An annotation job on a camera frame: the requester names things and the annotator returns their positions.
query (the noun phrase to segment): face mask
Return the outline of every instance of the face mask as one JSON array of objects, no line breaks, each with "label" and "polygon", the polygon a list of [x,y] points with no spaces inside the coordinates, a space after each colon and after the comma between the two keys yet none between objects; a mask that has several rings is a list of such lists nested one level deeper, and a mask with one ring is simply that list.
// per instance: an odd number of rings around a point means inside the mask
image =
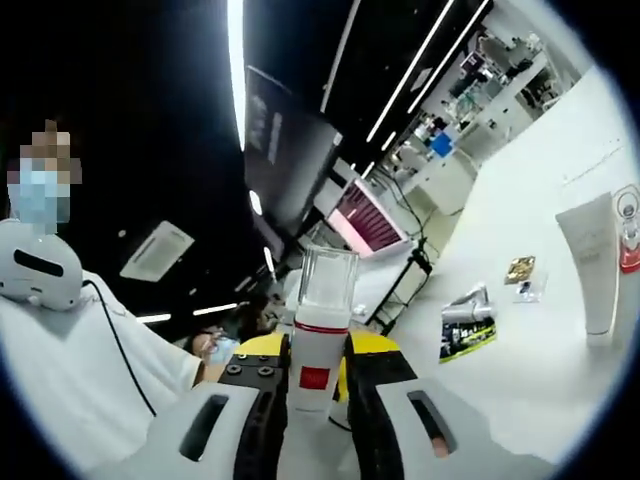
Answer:
[{"label": "face mask", "polygon": [[41,233],[57,233],[71,216],[70,186],[58,183],[58,172],[31,170],[31,159],[20,161],[20,183],[8,185],[11,216],[31,223]]}]

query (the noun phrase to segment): white shirt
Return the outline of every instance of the white shirt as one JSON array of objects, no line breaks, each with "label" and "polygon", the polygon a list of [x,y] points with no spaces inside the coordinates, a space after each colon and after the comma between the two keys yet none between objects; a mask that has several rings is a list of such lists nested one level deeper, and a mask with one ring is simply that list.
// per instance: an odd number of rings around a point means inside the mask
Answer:
[{"label": "white shirt", "polygon": [[[138,382],[160,414],[193,386],[200,359],[139,323],[97,275],[84,278],[100,288]],[[152,415],[92,286],[68,312],[0,296],[0,343],[14,393],[72,466],[84,472],[119,461],[145,442]]]}]

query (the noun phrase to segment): ceiling light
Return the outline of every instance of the ceiling light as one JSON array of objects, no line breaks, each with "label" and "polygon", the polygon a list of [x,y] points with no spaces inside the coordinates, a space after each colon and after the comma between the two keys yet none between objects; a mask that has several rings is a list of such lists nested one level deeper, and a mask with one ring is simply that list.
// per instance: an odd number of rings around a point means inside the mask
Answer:
[{"label": "ceiling light", "polygon": [[371,170],[373,170],[373,166],[374,166],[374,162],[371,162],[369,164],[369,166],[367,167],[367,169],[364,171],[364,173],[362,174],[362,178],[367,178],[367,175],[369,175],[369,173],[371,172]]},{"label": "ceiling light", "polygon": [[205,315],[207,313],[222,312],[224,310],[231,310],[233,308],[236,308],[237,306],[237,303],[229,303],[227,305],[220,305],[218,307],[202,308],[200,310],[194,310],[193,315],[197,317],[198,315]]},{"label": "ceiling light", "polygon": [[331,95],[331,89],[333,88],[333,83],[336,80],[336,74],[338,73],[338,67],[340,66],[340,60],[342,60],[342,55],[344,53],[344,48],[347,45],[347,39],[349,38],[349,34],[351,33],[351,27],[353,27],[353,22],[356,19],[356,14],[358,13],[358,7],[360,7],[361,0],[354,0],[351,4],[351,10],[349,10],[349,16],[347,17],[347,22],[344,25],[344,30],[342,31],[342,36],[340,37],[340,43],[338,44],[338,51],[336,52],[336,56],[333,59],[333,64],[331,65],[331,72],[329,72],[329,80],[327,81],[327,85],[324,89],[324,96],[322,97],[322,104],[320,105],[320,111],[324,113],[327,108],[327,103],[329,102],[329,95]]},{"label": "ceiling light", "polygon": [[387,138],[387,141],[384,142],[384,145],[382,145],[382,151],[385,151],[387,149],[387,147],[389,145],[391,145],[391,141],[396,138],[396,132],[391,132],[391,135],[389,135],[389,138]]},{"label": "ceiling light", "polygon": [[391,95],[391,98],[389,98],[389,101],[387,102],[387,104],[385,105],[384,109],[382,110],[382,113],[380,114],[380,117],[378,118],[378,120],[376,120],[376,123],[373,125],[373,128],[369,132],[369,135],[367,136],[367,142],[370,142],[373,139],[373,136],[376,134],[376,132],[380,128],[380,125],[382,124],[382,121],[384,120],[384,117],[386,117],[387,113],[389,113],[389,110],[391,110],[391,106],[393,105],[393,102],[395,102],[396,98],[398,98],[398,95],[400,94],[400,91],[404,87],[404,84],[407,83],[407,80],[409,79],[409,76],[411,75],[411,72],[413,71],[415,66],[418,64],[418,61],[420,60],[420,57],[424,53],[424,51],[427,48],[427,46],[429,45],[429,43],[431,43],[431,40],[433,39],[434,35],[436,34],[436,31],[440,27],[440,24],[442,23],[442,21],[444,20],[444,17],[447,15],[449,10],[453,6],[454,2],[455,2],[455,0],[449,0],[447,2],[447,4],[444,6],[444,8],[442,9],[442,11],[440,12],[440,15],[438,16],[438,18],[436,19],[435,23],[433,24],[433,27],[431,27],[431,30],[427,34],[427,37],[424,39],[424,42],[422,42],[422,45],[420,45],[420,49],[418,50],[416,55],[413,57],[413,60],[411,60],[411,63],[409,64],[409,68],[407,68],[407,71],[404,72],[404,75],[402,76],[402,79],[400,80],[400,83],[398,83],[398,86],[393,91],[393,94]]},{"label": "ceiling light", "polygon": [[262,203],[260,203],[260,197],[253,190],[249,190],[249,200],[251,201],[253,211],[258,215],[262,215]]},{"label": "ceiling light", "polygon": [[267,262],[267,268],[273,274],[275,269],[273,268],[273,258],[271,257],[271,250],[268,247],[264,247],[264,259]]},{"label": "ceiling light", "polygon": [[170,318],[171,318],[170,313],[161,313],[159,315],[145,315],[144,317],[137,317],[137,320],[140,323],[154,323],[154,322],[165,322]]},{"label": "ceiling light", "polygon": [[240,150],[244,151],[244,126],[246,90],[244,79],[244,0],[227,0],[227,36],[229,62],[231,63],[231,89],[233,108],[236,112],[236,129],[240,140]]},{"label": "ceiling light", "polygon": [[440,74],[440,72],[442,71],[442,69],[444,68],[446,63],[449,61],[449,59],[451,58],[451,55],[454,54],[454,52],[456,51],[456,49],[458,48],[458,46],[462,42],[462,39],[469,32],[469,30],[471,29],[471,27],[473,26],[475,21],[482,14],[482,12],[484,11],[484,9],[487,7],[488,4],[489,4],[489,0],[484,0],[484,2],[482,2],[482,4],[480,4],[480,6],[478,7],[478,10],[476,10],[476,13],[473,14],[473,17],[471,17],[471,20],[469,21],[467,26],[464,28],[464,30],[462,31],[462,33],[460,34],[460,36],[458,37],[456,42],[453,44],[453,46],[451,47],[449,52],[447,52],[445,57],[442,59],[442,62],[440,62],[440,65],[438,65],[438,68],[435,69],[435,71],[431,75],[431,78],[429,80],[427,80],[427,83],[424,85],[424,87],[422,87],[422,91],[416,97],[416,99],[413,101],[413,103],[411,104],[411,107],[409,107],[409,110],[407,111],[407,113],[413,112],[413,110],[418,106],[418,104],[420,103],[420,100],[422,100],[422,97],[424,96],[424,94],[427,93],[427,90],[429,90],[429,87],[431,86],[431,84],[433,84],[433,82],[436,81],[436,79],[438,78],[438,75]]}]

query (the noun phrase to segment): white countertop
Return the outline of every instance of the white countertop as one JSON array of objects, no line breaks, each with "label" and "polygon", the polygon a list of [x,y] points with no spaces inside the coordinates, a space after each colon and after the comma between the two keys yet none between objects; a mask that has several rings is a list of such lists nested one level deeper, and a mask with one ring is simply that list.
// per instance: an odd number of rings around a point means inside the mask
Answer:
[{"label": "white countertop", "polygon": [[[561,461],[619,371],[622,349],[587,348],[580,282],[554,217],[638,182],[625,119],[615,90],[593,68],[489,159],[431,280],[391,335],[418,375],[475,406],[513,453]],[[510,261],[525,255],[548,273],[538,304],[513,303],[514,287],[503,285]],[[497,339],[439,365],[440,310],[478,281],[497,305]]]}]

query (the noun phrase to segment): pink display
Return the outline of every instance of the pink display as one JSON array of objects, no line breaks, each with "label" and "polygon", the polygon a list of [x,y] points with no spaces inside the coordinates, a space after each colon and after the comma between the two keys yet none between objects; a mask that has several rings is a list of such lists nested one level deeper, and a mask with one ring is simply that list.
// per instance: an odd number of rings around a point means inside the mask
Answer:
[{"label": "pink display", "polygon": [[359,183],[356,180],[347,187],[327,222],[354,252],[366,258],[407,237]]}]

